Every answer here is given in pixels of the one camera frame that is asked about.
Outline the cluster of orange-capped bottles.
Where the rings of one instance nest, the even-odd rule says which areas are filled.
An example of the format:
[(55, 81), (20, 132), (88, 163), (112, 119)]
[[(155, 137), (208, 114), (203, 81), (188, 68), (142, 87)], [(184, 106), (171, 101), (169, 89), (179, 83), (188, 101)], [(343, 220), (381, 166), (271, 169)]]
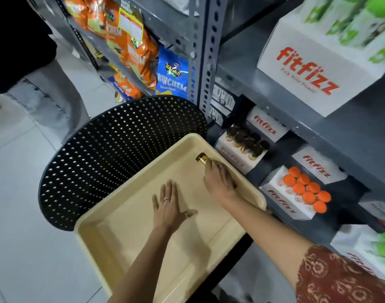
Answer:
[(326, 213), (327, 203), (332, 200), (329, 192), (322, 190), (318, 183), (312, 182), (308, 175), (294, 166), (282, 177), (281, 188), (308, 216)]

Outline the white plastic packet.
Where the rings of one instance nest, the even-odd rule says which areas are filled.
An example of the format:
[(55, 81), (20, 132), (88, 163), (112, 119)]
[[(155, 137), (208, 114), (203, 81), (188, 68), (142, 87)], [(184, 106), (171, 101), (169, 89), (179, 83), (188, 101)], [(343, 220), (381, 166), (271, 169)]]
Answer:
[(189, 1), (190, 0), (162, 0), (178, 12), (184, 14), (185, 16), (189, 16)]

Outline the gold-capped small bottle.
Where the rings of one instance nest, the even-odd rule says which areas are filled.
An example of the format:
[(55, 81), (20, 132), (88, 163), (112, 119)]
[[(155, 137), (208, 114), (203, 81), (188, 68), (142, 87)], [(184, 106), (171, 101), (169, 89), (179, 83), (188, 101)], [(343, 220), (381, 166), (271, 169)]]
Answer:
[(198, 154), (197, 157), (195, 158), (196, 162), (200, 163), (204, 167), (206, 167), (208, 159), (210, 160), (209, 165), (212, 166), (213, 161), (204, 152)]

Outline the person's right hand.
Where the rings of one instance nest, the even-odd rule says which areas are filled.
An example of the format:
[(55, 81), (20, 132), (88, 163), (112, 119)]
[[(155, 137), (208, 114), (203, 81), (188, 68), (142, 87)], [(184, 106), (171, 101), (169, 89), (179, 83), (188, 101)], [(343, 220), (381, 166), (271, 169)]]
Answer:
[(212, 160), (211, 188), (206, 188), (212, 198), (225, 210), (229, 211), (230, 203), (236, 199), (235, 182), (228, 168), (221, 162)]

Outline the person's left hand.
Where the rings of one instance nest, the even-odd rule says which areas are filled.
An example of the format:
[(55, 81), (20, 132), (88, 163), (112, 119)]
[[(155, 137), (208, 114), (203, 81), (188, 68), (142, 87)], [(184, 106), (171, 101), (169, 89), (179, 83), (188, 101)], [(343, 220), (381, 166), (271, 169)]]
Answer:
[(173, 234), (181, 226), (181, 209), (179, 204), (179, 194), (175, 182), (175, 199), (168, 201), (168, 181), (161, 185), (159, 196), (160, 208), (153, 214), (153, 230)]

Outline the red patterned sleeve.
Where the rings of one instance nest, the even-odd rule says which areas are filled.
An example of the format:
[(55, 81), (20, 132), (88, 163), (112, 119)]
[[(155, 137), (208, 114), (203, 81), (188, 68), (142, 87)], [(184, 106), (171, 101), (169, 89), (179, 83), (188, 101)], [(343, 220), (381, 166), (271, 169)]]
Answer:
[(323, 246), (309, 248), (297, 277), (296, 303), (385, 303), (385, 280)]

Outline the beige plastic tray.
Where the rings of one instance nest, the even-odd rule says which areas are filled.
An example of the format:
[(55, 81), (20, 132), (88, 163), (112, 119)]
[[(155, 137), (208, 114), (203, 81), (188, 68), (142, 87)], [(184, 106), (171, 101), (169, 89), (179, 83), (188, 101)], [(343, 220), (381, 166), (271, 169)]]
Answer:
[(266, 210), (264, 195), (199, 134), (185, 135), (158, 158), (82, 215), (74, 232), (108, 296), (126, 275), (153, 228), (152, 195), (174, 180), (180, 209), (198, 214), (172, 235), (160, 271), (154, 303), (186, 303), (245, 235), (205, 188), (205, 153), (224, 163), (246, 200)]

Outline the person's left forearm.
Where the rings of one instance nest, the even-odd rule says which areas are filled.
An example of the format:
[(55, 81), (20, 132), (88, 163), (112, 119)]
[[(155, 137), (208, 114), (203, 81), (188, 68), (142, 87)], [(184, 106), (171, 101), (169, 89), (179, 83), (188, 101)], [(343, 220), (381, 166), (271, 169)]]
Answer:
[(161, 266), (174, 228), (154, 227), (107, 303), (153, 303)]

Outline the orange and blue snack packet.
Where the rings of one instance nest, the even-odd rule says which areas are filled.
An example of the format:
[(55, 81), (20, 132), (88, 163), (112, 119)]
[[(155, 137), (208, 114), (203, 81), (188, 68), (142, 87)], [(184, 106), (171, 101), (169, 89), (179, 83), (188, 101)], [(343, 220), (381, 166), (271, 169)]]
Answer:
[(120, 72), (108, 77), (108, 81), (114, 88), (116, 103), (137, 100), (144, 96), (143, 92)]

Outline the black and white carton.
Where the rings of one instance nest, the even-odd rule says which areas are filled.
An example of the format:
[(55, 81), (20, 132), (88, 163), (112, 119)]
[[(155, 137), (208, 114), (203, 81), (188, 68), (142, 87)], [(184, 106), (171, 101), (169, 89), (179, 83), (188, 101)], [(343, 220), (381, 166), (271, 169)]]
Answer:
[(235, 112), (241, 104), (241, 98), (235, 96), (229, 90), (215, 83), (212, 91), (212, 99), (220, 105), (221, 108), (229, 112)]
[(233, 124), (234, 113), (215, 101), (210, 103), (210, 117), (221, 128), (228, 128)]

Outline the large orange snack packet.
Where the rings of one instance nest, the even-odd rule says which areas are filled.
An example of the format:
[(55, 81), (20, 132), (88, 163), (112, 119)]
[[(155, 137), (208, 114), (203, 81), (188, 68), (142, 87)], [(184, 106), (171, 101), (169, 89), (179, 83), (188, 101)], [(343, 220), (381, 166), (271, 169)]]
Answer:
[(138, 41), (126, 31), (120, 29), (120, 5), (114, 0), (105, 1), (104, 15), (108, 46), (146, 87), (155, 90), (156, 77), (152, 72), (152, 65), (156, 61), (159, 52), (157, 44), (145, 30), (142, 41)]

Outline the large white box red print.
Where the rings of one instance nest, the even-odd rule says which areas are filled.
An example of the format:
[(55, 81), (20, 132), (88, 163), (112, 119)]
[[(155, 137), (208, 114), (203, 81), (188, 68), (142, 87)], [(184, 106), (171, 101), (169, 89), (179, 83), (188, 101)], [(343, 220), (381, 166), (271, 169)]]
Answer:
[(322, 34), (319, 20), (304, 24), (299, 5), (279, 19), (257, 68), (319, 115), (329, 116), (385, 74), (385, 23), (361, 47), (339, 43), (367, 1), (335, 35)]

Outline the cluster of dark-capped bottles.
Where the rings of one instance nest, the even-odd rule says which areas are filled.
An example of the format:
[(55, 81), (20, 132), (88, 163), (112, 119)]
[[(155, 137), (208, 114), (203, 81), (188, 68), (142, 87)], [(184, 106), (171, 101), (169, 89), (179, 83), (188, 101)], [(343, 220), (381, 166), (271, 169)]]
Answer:
[(225, 141), (241, 154), (246, 155), (252, 162), (259, 161), (270, 148), (270, 144), (266, 140), (262, 140), (259, 134), (251, 133), (242, 126), (227, 128)]

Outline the person's right forearm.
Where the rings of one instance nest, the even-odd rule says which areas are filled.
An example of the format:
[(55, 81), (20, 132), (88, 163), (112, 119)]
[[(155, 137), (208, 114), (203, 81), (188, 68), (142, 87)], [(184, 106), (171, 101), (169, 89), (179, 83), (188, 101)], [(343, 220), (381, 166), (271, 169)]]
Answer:
[(300, 266), (314, 243), (236, 193), (223, 199), (221, 205), (296, 289)]

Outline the grey metal shelf rack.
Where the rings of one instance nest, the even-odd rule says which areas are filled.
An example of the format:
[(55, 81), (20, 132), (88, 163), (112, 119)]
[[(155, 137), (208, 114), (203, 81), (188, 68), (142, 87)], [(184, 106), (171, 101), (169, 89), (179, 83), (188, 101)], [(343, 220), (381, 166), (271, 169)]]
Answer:
[(236, 95), (243, 95), (286, 125), (280, 141), (270, 142), (270, 151), (247, 175), (254, 186), (281, 165), (300, 166), (291, 155), (305, 143), (332, 159), (348, 178), (326, 186), (333, 201), (325, 214), (309, 221), (295, 221), (266, 197), (273, 213), (306, 238), (332, 249), (330, 242), (343, 224), (368, 224), (376, 231), (383, 225), (358, 202), (367, 191), (385, 201), (385, 75), (337, 111), (323, 118), (256, 68), (262, 48), (279, 18), (303, 0), (285, 0), (262, 8), (264, 2), (244, 1), (236, 11), (259, 5), (247, 22), (233, 26), (220, 41), (216, 76)]
[[(144, 95), (155, 95), (128, 69), (101, 38), (83, 29), (67, 11), (64, 0), (27, 0), (31, 7), (49, 22), (63, 38), (72, 45), (77, 58), (86, 60), (103, 81), (115, 72), (122, 73)], [(142, 41), (144, 30), (157, 44), (188, 60), (188, 89), (186, 100), (194, 103), (203, 112), (208, 105), (207, 97), (200, 97), (206, 5), (209, 0), (190, 0), (189, 16), (178, 12), (162, 0), (114, 0), (120, 5), (120, 29), (138, 41)], [(152, 65), (156, 77), (159, 55)]]

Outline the small white box red print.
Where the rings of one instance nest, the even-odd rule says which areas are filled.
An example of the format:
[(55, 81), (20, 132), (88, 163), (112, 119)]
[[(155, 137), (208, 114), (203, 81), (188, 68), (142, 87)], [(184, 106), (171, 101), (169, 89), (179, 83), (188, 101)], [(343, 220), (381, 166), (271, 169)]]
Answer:
[(251, 109), (246, 120), (272, 142), (279, 141), (289, 132), (285, 125), (282, 125), (278, 120), (257, 106)]
[(365, 193), (358, 203), (369, 214), (374, 216), (385, 227), (385, 202), (373, 193)]
[(333, 160), (309, 144), (300, 147), (291, 157), (325, 185), (343, 181), (348, 177)]

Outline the black perforated round table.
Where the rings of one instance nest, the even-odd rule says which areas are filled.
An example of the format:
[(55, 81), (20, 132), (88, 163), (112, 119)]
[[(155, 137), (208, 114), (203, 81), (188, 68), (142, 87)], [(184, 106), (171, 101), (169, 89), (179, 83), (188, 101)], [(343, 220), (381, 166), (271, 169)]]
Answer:
[(73, 231), (77, 220), (190, 133), (206, 138), (207, 120), (192, 102), (173, 95), (119, 104), (69, 137), (44, 169), (38, 203), (53, 227)]

